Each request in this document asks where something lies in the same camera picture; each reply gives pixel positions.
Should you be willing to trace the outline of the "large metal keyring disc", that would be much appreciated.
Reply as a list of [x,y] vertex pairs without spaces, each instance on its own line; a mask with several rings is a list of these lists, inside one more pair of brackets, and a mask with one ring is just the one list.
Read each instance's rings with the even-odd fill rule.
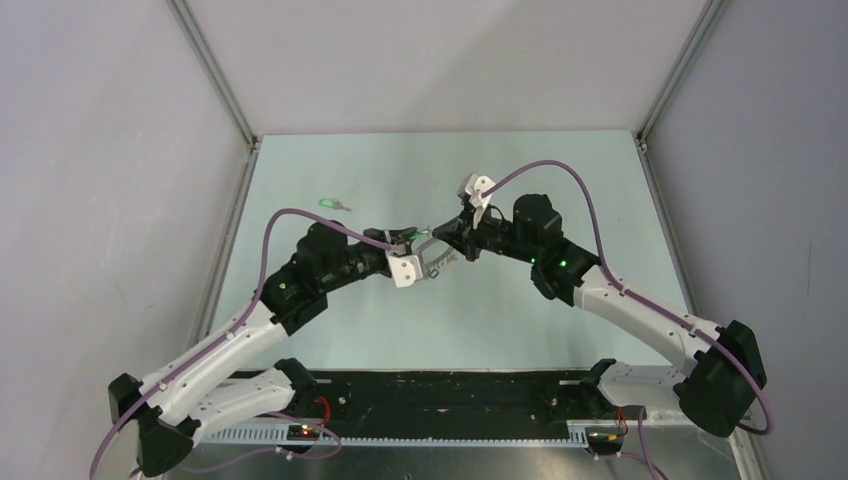
[[432,237],[417,239],[413,251],[421,257],[424,280],[435,279],[442,270],[459,259],[456,249]]

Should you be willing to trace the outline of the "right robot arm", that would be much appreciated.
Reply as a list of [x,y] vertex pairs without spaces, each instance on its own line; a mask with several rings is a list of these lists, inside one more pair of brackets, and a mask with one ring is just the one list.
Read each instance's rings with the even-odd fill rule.
[[567,239],[562,217],[544,194],[525,194],[510,220],[466,203],[433,235],[469,261],[484,251],[526,262],[548,300],[597,315],[651,347],[672,366],[673,383],[657,382],[665,401],[717,437],[742,428],[767,376],[753,330],[679,313],[627,287],[600,257]]

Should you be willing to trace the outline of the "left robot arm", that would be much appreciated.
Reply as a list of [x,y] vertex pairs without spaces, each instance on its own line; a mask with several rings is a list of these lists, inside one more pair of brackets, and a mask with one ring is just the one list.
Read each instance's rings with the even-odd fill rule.
[[249,303],[227,324],[177,359],[140,379],[108,387],[115,431],[138,426],[138,473],[156,477],[177,467],[200,441],[242,420],[286,410],[304,416],[316,403],[314,380],[295,359],[260,374],[254,384],[223,381],[248,359],[292,337],[328,307],[328,295],[373,275],[405,288],[422,275],[414,227],[356,233],[316,220],[279,270],[260,269]]

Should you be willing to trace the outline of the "loose green tagged key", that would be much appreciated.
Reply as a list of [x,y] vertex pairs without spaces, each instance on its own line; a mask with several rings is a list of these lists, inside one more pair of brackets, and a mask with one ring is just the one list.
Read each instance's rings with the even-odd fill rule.
[[318,204],[323,208],[328,208],[337,211],[348,211],[351,209],[343,204],[343,202],[337,198],[321,198],[318,201]]

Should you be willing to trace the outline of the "left control board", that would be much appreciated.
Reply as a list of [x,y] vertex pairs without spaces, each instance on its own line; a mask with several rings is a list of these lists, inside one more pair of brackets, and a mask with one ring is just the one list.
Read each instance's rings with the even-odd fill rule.
[[306,424],[290,424],[286,432],[288,442],[309,442],[322,438],[320,429]]

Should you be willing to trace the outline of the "control board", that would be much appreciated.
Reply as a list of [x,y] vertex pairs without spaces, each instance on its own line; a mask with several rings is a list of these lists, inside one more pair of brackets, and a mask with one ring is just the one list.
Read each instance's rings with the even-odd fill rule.
[[590,445],[622,444],[626,436],[624,432],[589,431],[587,441]]
[[309,442],[322,438],[320,429],[306,424],[290,424],[286,432],[288,442]]

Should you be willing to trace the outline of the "right control board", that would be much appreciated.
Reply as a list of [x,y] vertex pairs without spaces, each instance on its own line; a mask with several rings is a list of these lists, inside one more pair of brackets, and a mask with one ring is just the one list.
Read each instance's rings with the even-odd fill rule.
[[624,432],[589,431],[587,441],[590,445],[622,444],[626,436]]

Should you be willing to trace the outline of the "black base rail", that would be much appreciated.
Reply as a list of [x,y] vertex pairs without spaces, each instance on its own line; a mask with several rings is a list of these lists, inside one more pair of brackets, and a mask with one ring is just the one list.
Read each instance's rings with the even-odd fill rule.
[[616,407],[590,370],[315,370],[315,383],[283,413],[327,420],[346,439],[565,440],[578,421],[635,421],[634,404]]

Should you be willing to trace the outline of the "left aluminium frame post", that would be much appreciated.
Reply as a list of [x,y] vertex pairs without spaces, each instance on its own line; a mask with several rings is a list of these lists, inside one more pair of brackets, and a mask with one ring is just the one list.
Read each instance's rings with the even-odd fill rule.
[[201,69],[219,98],[226,114],[235,126],[249,152],[256,150],[258,136],[251,127],[244,110],[226,78],[216,55],[188,1],[167,0],[172,15],[193,51]]

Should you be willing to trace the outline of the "aluminium frame post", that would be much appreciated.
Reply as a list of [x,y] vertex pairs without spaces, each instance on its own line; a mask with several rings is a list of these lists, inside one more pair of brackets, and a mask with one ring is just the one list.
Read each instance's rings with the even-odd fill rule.
[[642,153],[647,153],[650,137],[682,87],[686,76],[694,67],[729,4],[728,0],[705,2],[665,77],[659,93],[652,101],[640,127],[635,131],[634,138]]
[[216,55],[188,1],[167,0],[172,15],[193,51],[201,69],[219,98],[226,114],[235,126],[249,152],[256,150],[258,136],[251,127],[244,110],[226,78]]

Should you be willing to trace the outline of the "right aluminium frame post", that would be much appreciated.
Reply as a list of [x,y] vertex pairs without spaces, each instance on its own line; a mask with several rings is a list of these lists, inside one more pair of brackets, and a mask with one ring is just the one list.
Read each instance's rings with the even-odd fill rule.
[[728,0],[705,2],[665,77],[659,93],[652,101],[640,127],[635,131],[634,138],[642,153],[647,153],[650,137],[682,87],[686,76],[694,67],[729,4]]

